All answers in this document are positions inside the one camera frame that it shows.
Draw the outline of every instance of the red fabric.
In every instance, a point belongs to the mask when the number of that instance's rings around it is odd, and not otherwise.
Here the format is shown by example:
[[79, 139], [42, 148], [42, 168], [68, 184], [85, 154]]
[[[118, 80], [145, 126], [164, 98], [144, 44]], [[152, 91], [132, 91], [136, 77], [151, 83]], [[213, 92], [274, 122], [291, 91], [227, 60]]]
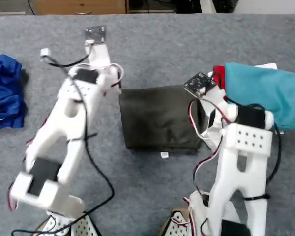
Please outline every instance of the red fabric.
[[216, 65], [213, 68], [214, 80], [220, 84], [220, 79], [222, 80], [222, 88], [225, 89], [225, 66]]

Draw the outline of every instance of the hole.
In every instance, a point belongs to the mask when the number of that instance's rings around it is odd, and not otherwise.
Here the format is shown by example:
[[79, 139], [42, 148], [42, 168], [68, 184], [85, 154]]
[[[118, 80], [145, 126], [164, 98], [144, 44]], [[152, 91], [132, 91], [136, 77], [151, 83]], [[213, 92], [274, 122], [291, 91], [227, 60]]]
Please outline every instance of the hole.
[[78, 104], [74, 100], [70, 100], [64, 108], [64, 113], [70, 118], [75, 117], [78, 113]]
[[237, 168], [240, 172], [245, 172], [246, 171], [246, 165], [247, 165], [247, 157], [245, 156], [238, 156], [237, 159]]
[[245, 201], [243, 201], [242, 198], [243, 198], [242, 193], [239, 190], [236, 190], [230, 200], [234, 204], [234, 207], [236, 209], [236, 212], [238, 213], [240, 221], [243, 224], [246, 224], [248, 214], [247, 214], [247, 209], [245, 206]]

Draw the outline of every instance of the fabric tag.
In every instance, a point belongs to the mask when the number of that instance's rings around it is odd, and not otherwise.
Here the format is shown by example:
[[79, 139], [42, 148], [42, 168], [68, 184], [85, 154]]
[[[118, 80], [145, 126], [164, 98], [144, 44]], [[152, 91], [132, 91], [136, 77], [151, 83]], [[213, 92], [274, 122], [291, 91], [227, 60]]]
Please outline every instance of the fabric tag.
[[161, 152], [161, 157], [162, 157], [163, 159], [168, 158], [168, 157], [169, 157], [168, 152]]

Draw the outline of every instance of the circuit board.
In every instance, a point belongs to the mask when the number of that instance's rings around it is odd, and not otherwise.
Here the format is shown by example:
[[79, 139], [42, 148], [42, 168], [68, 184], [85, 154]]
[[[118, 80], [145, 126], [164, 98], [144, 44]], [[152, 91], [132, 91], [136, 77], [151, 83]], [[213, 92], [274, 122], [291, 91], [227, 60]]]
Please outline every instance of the circuit board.
[[184, 88], [189, 93], [199, 98], [216, 85], [217, 83], [212, 78], [202, 72], [199, 72], [184, 84]]

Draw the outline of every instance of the folded cloth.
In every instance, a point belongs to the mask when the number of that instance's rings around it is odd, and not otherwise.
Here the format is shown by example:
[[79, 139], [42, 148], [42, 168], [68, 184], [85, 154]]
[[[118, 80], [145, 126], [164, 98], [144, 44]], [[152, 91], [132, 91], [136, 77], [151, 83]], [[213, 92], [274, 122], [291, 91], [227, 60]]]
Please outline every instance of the folded cloth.
[[227, 63], [225, 77], [230, 99], [242, 105], [259, 103], [274, 113], [280, 130], [295, 129], [295, 73]]
[[[119, 96], [121, 123], [128, 149], [194, 153], [201, 144], [188, 116], [194, 99], [183, 85], [123, 89]], [[192, 107], [200, 129], [202, 114]]]
[[24, 125], [26, 105], [19, 86], [21, 68], [15, 59], [0, 55], [0, 129]]

